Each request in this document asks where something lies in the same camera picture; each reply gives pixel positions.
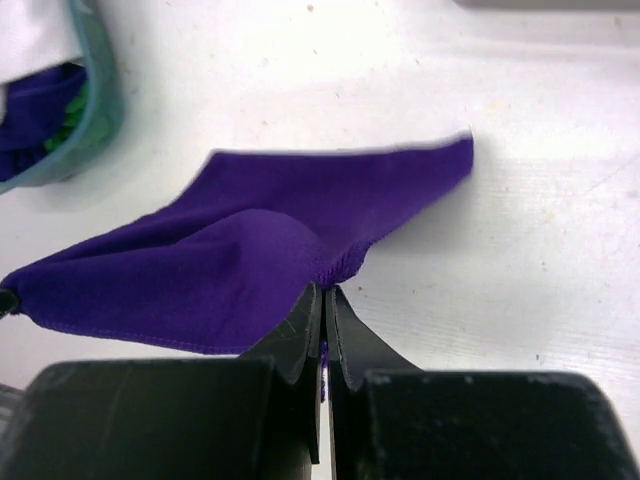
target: teal container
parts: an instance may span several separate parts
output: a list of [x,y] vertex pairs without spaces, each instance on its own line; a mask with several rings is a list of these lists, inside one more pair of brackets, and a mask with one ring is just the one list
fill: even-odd
[[73,133],[53,152],[6,182],[0,194],[71,177],[90,166],[122,125],[124,113],[118,75],[96,0],[69,0],[69,12],[87,70],[87,104]]

